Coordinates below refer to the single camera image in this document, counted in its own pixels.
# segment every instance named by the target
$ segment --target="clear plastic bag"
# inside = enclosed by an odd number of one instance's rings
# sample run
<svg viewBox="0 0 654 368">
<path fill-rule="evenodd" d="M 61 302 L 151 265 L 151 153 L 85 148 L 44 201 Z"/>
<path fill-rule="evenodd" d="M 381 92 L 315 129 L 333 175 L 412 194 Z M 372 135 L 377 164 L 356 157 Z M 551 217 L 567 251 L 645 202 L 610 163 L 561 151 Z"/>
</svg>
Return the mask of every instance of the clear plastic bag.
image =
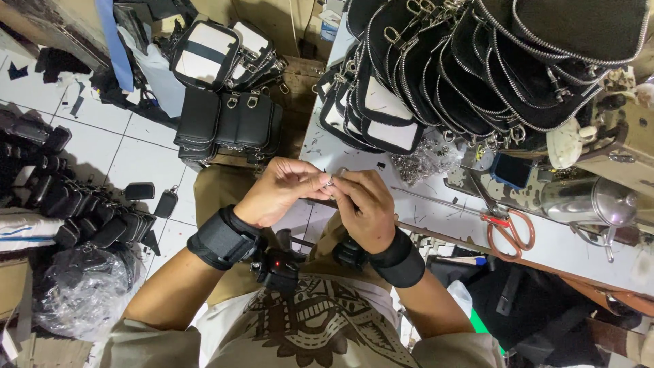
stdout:
<svg viewBox="0 0 654 368">
<path fill-rule="evenodd" d="M 466 146 L 446 142 L 438 133 L 425 134 L 415 152 L 408 156 L 391 155 L 400 179 L 412 187 L 435 174 L 444 174 L 461 163 Z"/>
<path fill-rule="evenodd" d="M 114 253 L 89 246 L 61 251 L 43 278 L 49 289 L 34 301 L 35 320 L 57 335 L 100 341 L 145 274 L 143 263 L 124 246 Z"/>
</svg>

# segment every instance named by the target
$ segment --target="stainless steel pot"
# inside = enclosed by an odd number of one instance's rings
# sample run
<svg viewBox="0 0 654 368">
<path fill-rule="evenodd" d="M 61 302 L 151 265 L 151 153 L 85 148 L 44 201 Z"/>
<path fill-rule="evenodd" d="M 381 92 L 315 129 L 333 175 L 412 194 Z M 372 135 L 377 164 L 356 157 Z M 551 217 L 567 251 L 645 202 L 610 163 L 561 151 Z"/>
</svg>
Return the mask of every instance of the stainless steel pot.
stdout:
<svg viewBox="0 0 654 368">
<path fill-rule="evenodd" d="M 636 193 L 603 177 L 589 177 L 548 183 L 543 187 L 541 205 L 554 221 L 568 223 L 584 241 L 604 247 L 613 262 L 611 245 L 618 227 L 629 225 L 636 217 Z M 578 225 L 605 225 L 603 245 L 585 236 Z"/>
</svg>

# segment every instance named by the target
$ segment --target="orange scissors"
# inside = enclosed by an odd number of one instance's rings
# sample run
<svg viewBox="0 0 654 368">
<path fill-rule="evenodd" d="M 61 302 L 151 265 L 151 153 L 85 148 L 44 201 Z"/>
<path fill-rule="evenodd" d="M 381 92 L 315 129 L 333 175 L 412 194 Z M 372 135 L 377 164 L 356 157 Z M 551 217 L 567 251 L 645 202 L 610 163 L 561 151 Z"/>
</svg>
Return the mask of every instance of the orange scissors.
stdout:
<svg viewBox="0 0 654 368">
<path fill-rule="evenodd" d="M 490 214 L 481 213 L 481 219 L 489 223 L 486 237 L 488 238 L 489 245 L 493 253 L 497 256 L 497 258 L 506 262 L 515 262 L 516 260 L 522 258 L 523 251 L 531 250 L 536 243 L 536 230 L 534 229 L 534 223 L 529 219 L 529 217 L 527 217 L 527 215 L 520 211 L 516 211 L 512 208 L 508 208 L 506 211 L 501 209 L 497 205 L 497 202 L 491 198 L 491 195 L 486 190 L 486 187 L 484 187 L 484 185 L 481 183 L 481 179 L 472 173 L 471 169 L 467 169 L 467 171 L 468 175 L 472 178 L 472 182 L 475 183 L 475 187 L 477 187 L 479 194 L 483 198 L 484 202 L 486 202 L 486 206 L 490 212 Z M 510 215 L 516 215 L 525 220 L 525 223 L 529 228 L 529 241 L 527 243 L 522 241 L 520 235 L 518 235 Z M 509 244 L 511 244 L 513 249 L 515 249 L 515 255 L 502 253 L 497 249 L 495 242 L 492 239 L 493 228 L 497 229 L 497 231 L 502 234 L 502 236 L 509 242 Z"/>
</svg>

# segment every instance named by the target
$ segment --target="khaki pants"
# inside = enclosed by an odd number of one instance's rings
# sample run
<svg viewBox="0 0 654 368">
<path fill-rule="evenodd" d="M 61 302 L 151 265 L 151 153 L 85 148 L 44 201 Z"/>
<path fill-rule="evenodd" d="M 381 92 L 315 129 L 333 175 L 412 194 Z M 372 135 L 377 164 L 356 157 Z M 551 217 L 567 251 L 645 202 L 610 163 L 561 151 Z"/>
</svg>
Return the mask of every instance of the khaki pants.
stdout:
<svg viewBox="0 0 654 368">
<path fill-rule="evenodd" d="M 211 165 L 198 174 L 194 185 L 196 197 L 196 219 L 198 227 L 202 226 L 218 209 L 230 204 L 237 204 L 254 185 L 255 178 L 248 170 L 229 166 Z M 377 272 L 366 265 L 363 272 L 342 267 L 332 258 L 332 250 L 346 233 L 341 216 L 336 212 L 327 222 L 320 240 L 311 249 L 307 261 L 301 265 L 300 272 L 312 274 L 329 274 L 360 280 L 378 285 L 390 292 L 391 285 Z M 279 241 L 271 228 L 264 229 L 264 236 L 270 246 L 279 248 Z M 207 299 L 207 304 L 214 305 L 261 289 L 256 277 L 250 272 L 248 262 L 237 263 L 225 272 Z"/>
</svg>

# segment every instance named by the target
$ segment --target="cable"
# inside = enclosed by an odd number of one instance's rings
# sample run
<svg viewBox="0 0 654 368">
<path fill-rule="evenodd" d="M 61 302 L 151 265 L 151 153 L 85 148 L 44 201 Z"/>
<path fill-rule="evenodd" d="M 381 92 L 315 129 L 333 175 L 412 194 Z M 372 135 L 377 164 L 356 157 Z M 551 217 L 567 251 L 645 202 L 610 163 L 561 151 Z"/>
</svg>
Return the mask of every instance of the cable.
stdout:
<svg viewBox="0 0 654 368">
<path fill-rule="evenodd" d="M 293 3 L 291 3 L 291 0 L 288 0 L 288 8 L 290 9 L 290 25 L 293 27 L 293 43 L 295 44 L 295 50 L 298 52 L 298 57 L 301 58 L 298 36 L 295 34 L 295 20 L 293 19 Z"/>
</svg>

